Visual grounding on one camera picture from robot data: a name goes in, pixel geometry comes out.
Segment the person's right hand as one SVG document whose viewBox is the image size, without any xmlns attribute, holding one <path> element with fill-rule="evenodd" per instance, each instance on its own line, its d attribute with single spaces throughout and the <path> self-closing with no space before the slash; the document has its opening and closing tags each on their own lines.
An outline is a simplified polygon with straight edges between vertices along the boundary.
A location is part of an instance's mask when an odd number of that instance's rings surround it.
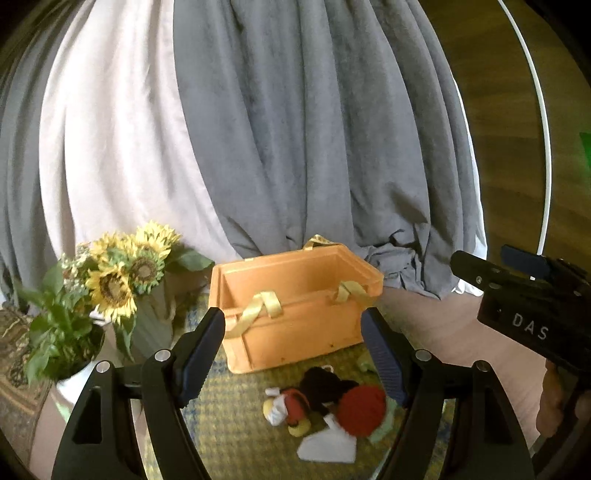
<svg viewBox="0 0 591 480">
<path fill-rule="evenodd" d="M 567 392 L 556 365 L 547 360 L 545 368 L 536 429 L 541 436 L 550 438 L 563 422 Z"/>
</svg>

